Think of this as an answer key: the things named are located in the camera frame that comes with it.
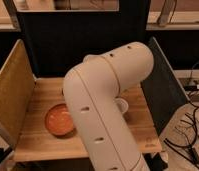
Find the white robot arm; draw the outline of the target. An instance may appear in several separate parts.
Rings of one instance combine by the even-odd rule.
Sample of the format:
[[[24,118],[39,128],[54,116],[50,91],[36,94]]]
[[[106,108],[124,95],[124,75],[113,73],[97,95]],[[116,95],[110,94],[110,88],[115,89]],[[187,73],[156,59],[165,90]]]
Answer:
[[[139,42],[87,55],[64,77],[63,93],[95,171],[150,171],[116,97],[149,76],[154,59]]]

